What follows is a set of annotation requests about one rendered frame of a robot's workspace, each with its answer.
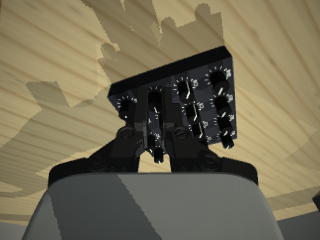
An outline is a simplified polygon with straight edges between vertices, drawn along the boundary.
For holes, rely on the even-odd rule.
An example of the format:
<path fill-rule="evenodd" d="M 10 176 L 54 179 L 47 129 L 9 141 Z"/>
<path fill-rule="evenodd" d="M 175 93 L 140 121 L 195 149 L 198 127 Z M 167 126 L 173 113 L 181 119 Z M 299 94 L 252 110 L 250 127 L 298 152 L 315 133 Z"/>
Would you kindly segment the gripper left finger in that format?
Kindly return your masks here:
<path fill-rule="evenodd" d="M 115 139 L 90 155 L 55 165 L 49 172 L 48 187 L 55 181 L 82 173 L 138 172 L 140 155 L 148 148 L 148 89 L 138 87 L 137 103 L 129 103 L 125 126 Z"/>

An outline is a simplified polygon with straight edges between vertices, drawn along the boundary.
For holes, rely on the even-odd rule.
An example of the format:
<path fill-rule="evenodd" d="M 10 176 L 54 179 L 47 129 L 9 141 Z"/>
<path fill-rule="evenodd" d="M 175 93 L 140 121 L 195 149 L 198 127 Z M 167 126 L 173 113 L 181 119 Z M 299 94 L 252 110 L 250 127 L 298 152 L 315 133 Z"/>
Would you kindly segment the black knob box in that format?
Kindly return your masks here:
<path fill-rule="evenodd" d="M 162 163 L 167 154 L 161 137 L 164 87 L 171 87 L 172 103 L 180 103 L 183 125 L 191 130 L 194 139 L 207 148 L 220 142 L 225 149 L 234 146 L 237 125 L 233 56 L 225 45 L 111 84 L 107 98 L 125 122 L 129 103 L 137 103 L 138 87 L 148 89 L 145 151 L 155 163 Z"/>

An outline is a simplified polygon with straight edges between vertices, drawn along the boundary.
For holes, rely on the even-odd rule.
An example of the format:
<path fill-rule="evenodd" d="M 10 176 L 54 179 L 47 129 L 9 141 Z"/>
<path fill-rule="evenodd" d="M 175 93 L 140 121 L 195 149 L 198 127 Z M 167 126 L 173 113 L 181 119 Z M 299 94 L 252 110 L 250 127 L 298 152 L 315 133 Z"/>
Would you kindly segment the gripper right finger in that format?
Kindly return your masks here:
<path fill-rule="evenodd" d="M 219 157 L 193 138 L 191 130 L 183 125 L 180 103 L 172 103 L 171 87 L 164 87 L 161 92 L 161 137 L 171 172 L 233 173 L 251 179 L 259 187 L 258 173 L 252 164 Z"/>

